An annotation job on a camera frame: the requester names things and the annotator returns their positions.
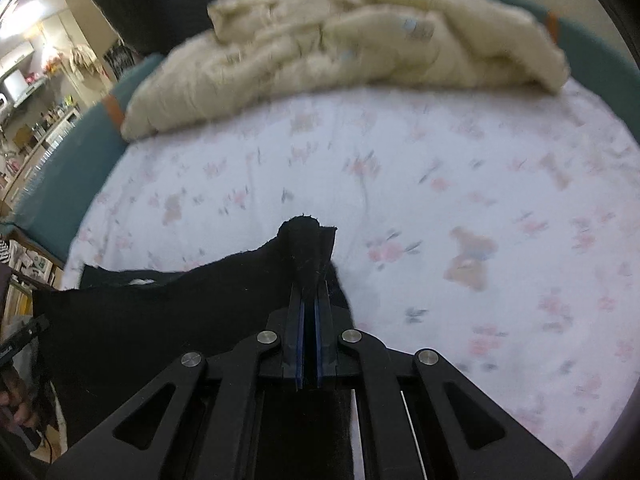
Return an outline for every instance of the brown strap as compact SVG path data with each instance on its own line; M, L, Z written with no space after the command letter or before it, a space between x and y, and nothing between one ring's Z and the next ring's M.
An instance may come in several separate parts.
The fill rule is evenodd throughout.
M107 94L102 99L102 104L104 105L105 110L107 110L107 115L111 119L113 126L120 131L120 127L124 121L124 113L122 108L120 108L120 103L113 95Z
M560 31L560 22L558 20L558 16L549 11L546 14L546 30L549 31L551 35L551 39L554 40L555 44L558 44L558 33Z

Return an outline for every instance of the striped cloth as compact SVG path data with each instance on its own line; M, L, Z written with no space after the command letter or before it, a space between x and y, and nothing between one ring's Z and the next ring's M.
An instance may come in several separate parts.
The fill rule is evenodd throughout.
M4 240L0 240L0 263L8 264L9 257L9 244Z

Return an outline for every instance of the black cable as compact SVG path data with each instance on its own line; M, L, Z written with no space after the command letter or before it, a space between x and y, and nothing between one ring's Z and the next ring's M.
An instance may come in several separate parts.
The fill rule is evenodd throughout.
M40 430L40 434L44 441L49 445L49 465L53 464L53 446L51 445L49 438L47 437L47 430Z

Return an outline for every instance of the white bed sheet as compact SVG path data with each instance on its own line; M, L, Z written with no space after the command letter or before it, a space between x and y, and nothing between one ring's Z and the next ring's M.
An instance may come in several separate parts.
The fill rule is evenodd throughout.
M359 328L439 350L576 473L640 376L639 184L628 130L573 80L297 96L130 146L64 285L83 263L191 269L312 215Z

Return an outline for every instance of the screw head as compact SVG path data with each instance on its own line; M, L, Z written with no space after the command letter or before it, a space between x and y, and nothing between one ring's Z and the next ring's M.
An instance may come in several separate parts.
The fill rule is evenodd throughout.
M182 356L182 359L180 359L181 364L187 368L198 366L200 361L202 361L202 356L197 352L187 352Z
M347 343L357 343L362 339L362 334L353 328L345 330L342 332L342 339Z
M438 354L433 350L423 350L418 354L418 361L420 361L423 365L434 365L438 362Z
M268 345L276 341L278 338L278 334L271 330L263 330L258 334L258 343L262 343L263 345Z

